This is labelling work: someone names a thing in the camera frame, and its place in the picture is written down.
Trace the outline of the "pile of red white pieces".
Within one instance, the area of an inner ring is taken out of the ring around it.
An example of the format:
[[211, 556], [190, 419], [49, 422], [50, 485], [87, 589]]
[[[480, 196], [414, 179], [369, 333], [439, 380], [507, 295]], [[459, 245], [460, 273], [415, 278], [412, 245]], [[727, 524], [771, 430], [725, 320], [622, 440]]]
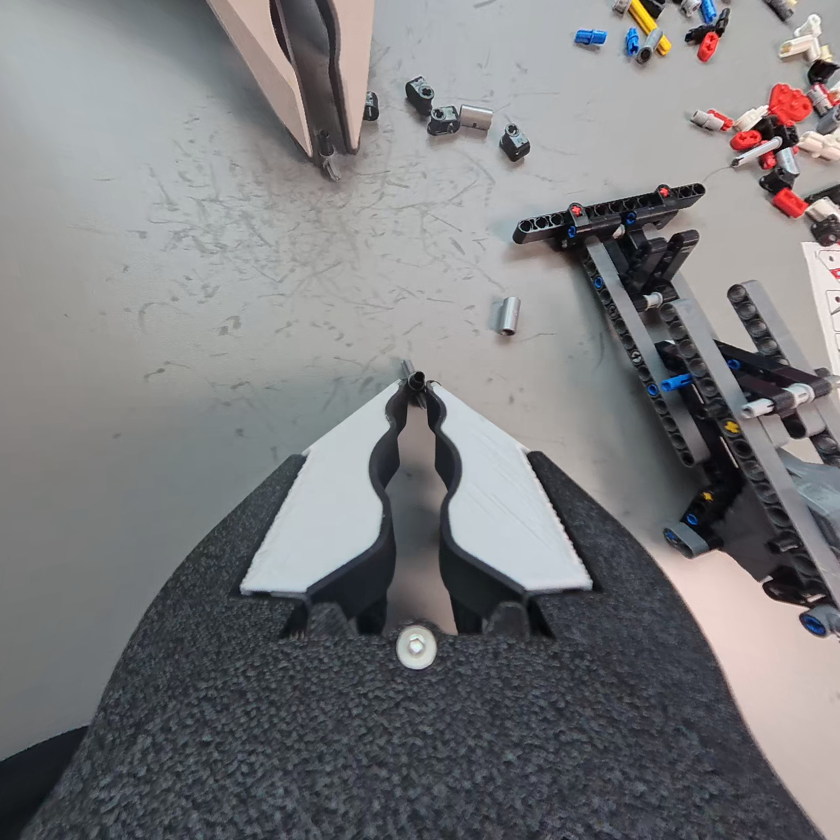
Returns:
[[737, 119], [709, 108], [694, 111], [689, 122], [708, 133], [726, 133], [734, 152], [730, 167], [758, 166], [759, 186], [770, 204], [788, 218], [804, 219], [820, 246], [838, 246], [838, 184], [805, 196], [795, 188], [801, 160], [837, 163], [839, 159], [838, 84], [831, 84], [838, 74], [838, 59], [823, 42], [820, 15], [810, 14], [795, 27], [780, 45], [778, 57], [805, 61], [804, 88], [779, 82], [766, 103]]

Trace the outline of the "white sticker sheet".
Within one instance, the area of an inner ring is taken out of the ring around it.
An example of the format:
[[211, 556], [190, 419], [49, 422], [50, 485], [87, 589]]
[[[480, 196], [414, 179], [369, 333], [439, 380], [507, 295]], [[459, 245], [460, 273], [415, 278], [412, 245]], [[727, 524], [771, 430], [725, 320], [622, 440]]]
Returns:
[[839, 245], [821, 246], [801, 243], [817, 318], [829, 359], [829, 366], [839, 375]]

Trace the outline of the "grey black toy chassis model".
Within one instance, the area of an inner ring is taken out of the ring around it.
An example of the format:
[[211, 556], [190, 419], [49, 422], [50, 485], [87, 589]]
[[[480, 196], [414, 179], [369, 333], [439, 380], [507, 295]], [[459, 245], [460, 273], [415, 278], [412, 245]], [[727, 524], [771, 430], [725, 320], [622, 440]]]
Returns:
[[699, 233], [648, 237], [705, 193], [572, 203], [511, 238], [576, 256], [670, 445], [703, 479], [666, 542], [689, 559], [721, 550], [800, 607], [810, 635], [838, 637], [838, 376], [808, 364], [757, 280], [727, 294], [752, 348], [719, 339], [680, 274]]

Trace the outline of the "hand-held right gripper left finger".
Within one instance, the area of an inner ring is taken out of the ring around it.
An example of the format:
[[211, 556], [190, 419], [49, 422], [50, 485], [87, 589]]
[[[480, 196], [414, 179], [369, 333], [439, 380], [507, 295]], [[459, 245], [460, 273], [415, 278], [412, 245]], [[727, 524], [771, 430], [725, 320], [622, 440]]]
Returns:
[[303, 452], [241, 595], [333, 603], [360, 634], [382, 634], [396, 567], [386, 488], [406, 416], [407, 382], [395, 381]]

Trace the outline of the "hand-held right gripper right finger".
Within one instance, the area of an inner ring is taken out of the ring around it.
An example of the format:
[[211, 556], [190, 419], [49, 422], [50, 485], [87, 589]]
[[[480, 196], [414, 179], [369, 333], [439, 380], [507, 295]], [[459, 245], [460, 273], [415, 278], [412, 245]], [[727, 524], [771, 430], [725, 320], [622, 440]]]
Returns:
[[434, 466], [446, 489], [439, 570], [460, 635], [481, 634], [497, 609], [531, 623], [538, 597], [592, 592], [594, 581], [532, 451], [438, 382], [426, 388]]

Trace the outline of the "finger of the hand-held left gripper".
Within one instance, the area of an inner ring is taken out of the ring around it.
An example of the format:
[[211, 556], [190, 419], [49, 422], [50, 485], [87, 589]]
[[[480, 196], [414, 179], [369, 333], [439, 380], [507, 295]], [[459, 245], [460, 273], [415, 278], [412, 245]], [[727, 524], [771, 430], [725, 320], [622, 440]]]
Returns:
[[300, 78], [284, 46], [282, 16], [270, 1], [209, 1], [217, 21], [292, 139], [312, 160], [312, 136]]
[[368, 91], [374, 1], [317, 1], [329, 38], [329, 78], [343, 142], [357, 154]]

